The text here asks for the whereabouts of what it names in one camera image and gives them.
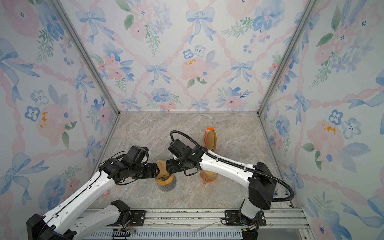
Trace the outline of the orange glass carafe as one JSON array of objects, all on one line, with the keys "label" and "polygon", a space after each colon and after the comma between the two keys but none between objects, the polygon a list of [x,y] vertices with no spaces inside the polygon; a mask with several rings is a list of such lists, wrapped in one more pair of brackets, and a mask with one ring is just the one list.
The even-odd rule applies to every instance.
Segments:
[{"label": "orange glass carafe", "polygon": [[213,182],[218,177],[218,174],[211,171],[202,170],[200,172],[200,176],[203,180],[203,184],[207,184],[208,182]]}]

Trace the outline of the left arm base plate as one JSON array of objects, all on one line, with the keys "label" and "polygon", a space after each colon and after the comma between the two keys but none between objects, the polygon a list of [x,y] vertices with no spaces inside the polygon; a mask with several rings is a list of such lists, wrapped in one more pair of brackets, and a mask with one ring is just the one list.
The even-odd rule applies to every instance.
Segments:
[{"label": "left arm base plate", "polygon": [[142,227],[144,225],[145,210],[130,210],[121,213],[118,223],[124,227]]}]

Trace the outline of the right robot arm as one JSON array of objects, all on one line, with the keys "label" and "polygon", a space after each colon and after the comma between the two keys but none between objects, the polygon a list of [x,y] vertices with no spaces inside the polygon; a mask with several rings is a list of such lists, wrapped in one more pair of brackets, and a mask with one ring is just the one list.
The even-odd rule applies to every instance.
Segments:
[{"label": "right robot arm", "polygon": [[261,216],[261,211],[271,208],[277,181],[272,179],[271,172],[264,163],[239,163],[202,146],[191,148],[178,139],[171,142],[168,150],[174,156],[173,160],[166,161],[169,174],[185,173],[196,168],[222,175],[247,188],[248,197],[244,199],[238,212],[244,226],[254,225]]}]

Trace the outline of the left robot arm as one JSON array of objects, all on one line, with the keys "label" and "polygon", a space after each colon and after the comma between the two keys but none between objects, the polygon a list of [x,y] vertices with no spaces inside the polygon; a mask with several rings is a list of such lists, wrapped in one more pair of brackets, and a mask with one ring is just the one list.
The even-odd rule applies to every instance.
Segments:
[{"label": "left robot arm", "polygon": [[155,178],[160,173],[157,164],[148,163],[149,150],[133,146],[125,155],[105,161],[90,180],[69,198],[43,216],[35,214],[27,220],[30,240],[81,240],[99,229],[130,224],[130,207],[115,200],[106,208],[80,219],[79,216],[102,194],[124,180]]}]

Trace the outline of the clear glass carafe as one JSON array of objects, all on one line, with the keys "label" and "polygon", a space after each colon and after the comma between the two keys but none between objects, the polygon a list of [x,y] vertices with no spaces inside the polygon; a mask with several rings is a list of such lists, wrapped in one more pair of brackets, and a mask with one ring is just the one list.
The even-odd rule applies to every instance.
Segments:
[{"label": "clear glass carafe", "polygon": [[168,185],[158,185],[158,188],[163,192],[169,192],[173,190],[176,187],[175,184],[168,184]]}]

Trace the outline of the aluminium front rail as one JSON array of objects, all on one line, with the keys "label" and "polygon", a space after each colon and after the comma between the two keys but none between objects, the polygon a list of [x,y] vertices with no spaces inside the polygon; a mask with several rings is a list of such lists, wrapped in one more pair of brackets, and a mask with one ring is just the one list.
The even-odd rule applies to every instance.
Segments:
[{"label": "aluminium front rail", "polygon": [[[102,209],[87,209],[79,218]],[[105,226],[82,240],[313,240],[301,209],[264,211],[265,227],[222,224],[225,209],[146,209],[142,227]]]}]

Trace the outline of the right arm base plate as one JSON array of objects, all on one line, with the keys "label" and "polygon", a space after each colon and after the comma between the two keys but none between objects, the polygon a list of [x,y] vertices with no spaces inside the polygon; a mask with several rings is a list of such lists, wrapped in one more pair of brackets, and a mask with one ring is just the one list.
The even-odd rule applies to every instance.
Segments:
[{"label": "right arm base plate", "polygon": [[263,211],[259,211],[254,219],[249,219],[241,215],[239,210],[226,210],[224,211],[225,216],[222,219],[222,224],[229,227],[251,227],[251,226],[259,226],[265,227],[266,217]]}]

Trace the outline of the wooden ring holder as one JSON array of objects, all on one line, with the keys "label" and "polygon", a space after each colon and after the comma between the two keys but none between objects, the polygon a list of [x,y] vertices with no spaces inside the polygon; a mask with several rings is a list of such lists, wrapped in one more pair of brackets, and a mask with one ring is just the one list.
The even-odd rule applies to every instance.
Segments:
[{"label": "wooden ring holder", "polygon": [[159,186],[168,186],[174,181],[174,179],[175,179],[175,176],[170,175],[165,178],[155,178],[155,181]]}]

